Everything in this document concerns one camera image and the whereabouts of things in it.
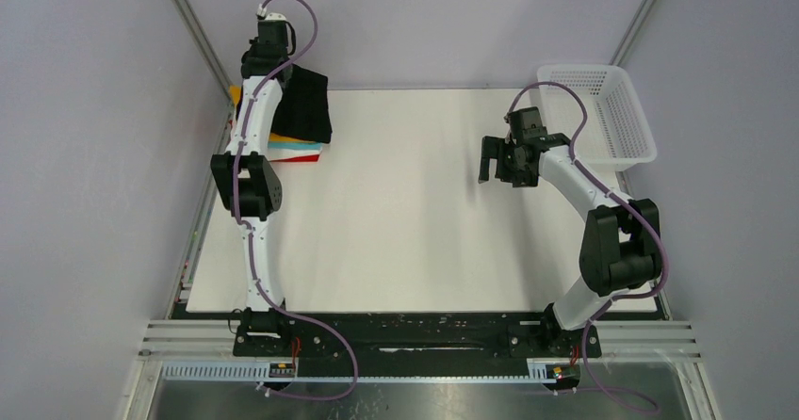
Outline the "black t shirt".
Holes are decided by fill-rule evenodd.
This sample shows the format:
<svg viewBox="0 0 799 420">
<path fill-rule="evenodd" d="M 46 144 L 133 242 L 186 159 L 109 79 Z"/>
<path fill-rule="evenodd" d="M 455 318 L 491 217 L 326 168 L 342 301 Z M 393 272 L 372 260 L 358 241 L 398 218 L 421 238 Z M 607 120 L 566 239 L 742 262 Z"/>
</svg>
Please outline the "black t shirt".
<svg viewBox="0 0 799 420">
<path fill-rule="evenodd" d="M 273 134 L 330 144 L 333 127 L 326 75 L 295 65 L 271 126 Z"/>
</svg>

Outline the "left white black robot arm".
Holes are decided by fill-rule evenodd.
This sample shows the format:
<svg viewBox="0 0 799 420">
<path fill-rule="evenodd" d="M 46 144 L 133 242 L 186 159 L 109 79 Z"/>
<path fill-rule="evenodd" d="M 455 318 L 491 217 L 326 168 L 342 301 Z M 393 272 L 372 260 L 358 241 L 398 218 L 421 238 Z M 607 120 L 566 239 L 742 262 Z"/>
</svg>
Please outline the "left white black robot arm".
<svg viewBox="0 0 799 420">
<path fill-rule="evenodd" d="M 236 221 L 244 250 L 246 300 L 251 316 L 279 315 L 285 294 L 273 274 L 269 217 L 282 204 L 283 187 L 268 161 L 269 135 L 291 76 L 291 47 L 296 37 L 282 14 L 258 20 L 257 35 L 242 58 L 242 85 L 236 120 L 223 153 L 210 169 L 222 204 Z"/>
</svg>

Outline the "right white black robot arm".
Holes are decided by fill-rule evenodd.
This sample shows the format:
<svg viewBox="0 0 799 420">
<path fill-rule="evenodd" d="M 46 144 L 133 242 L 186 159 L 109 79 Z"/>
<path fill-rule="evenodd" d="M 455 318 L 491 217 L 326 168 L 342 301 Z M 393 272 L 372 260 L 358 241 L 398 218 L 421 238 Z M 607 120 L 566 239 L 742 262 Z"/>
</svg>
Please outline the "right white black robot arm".
<svg viewBox="0 0 799 420">
<path fill-rule="evenodd" d="M 604 185 L 576 157 L 571 140 L 551 134 L 540 113 L 528 107 L 506 115 L 506 137 L 484 137 L 479 180 L 495 176 L 514 187 L 541 180 L 555 186 L 584 221 L 579 277 L 565 295 L 546 308 L 542 347 L 562 356 L 585 327 L 616 299 L 636 298 L 636 289 L 665 280 L 666 259 L 660 241 L 660 213 L 650 200 L 633 200 Z"/>
</svg>

